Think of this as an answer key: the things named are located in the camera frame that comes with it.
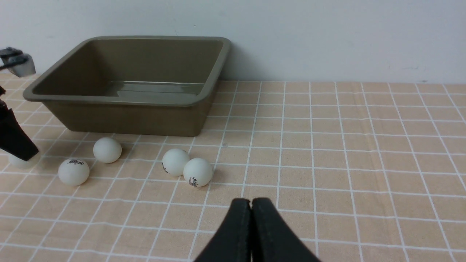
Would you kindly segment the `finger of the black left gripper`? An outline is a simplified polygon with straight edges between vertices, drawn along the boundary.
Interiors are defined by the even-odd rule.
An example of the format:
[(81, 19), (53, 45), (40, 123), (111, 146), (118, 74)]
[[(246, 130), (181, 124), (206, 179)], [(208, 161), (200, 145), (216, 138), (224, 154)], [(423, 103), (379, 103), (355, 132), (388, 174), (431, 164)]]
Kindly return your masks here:
[(40, 152), (3, 100), (0, 101), (0, 147), (23, 161), (32, 159)]

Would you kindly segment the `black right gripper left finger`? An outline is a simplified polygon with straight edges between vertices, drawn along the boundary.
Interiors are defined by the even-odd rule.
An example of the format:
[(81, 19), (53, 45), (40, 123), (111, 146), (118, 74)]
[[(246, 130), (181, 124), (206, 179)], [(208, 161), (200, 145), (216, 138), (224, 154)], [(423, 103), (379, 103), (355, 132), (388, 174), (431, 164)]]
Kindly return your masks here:
[(249, 262), (251, 222), (250, 201), (233, 199), (220, 227), (195, 262)]

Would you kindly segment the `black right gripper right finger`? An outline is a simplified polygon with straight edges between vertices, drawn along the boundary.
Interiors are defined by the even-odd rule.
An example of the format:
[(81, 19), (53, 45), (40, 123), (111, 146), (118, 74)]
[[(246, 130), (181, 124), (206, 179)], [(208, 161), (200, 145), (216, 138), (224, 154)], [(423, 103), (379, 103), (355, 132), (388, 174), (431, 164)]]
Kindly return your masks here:
[(253, 262), (319, 262), (279, 214), (269, 198), (252, 201)]

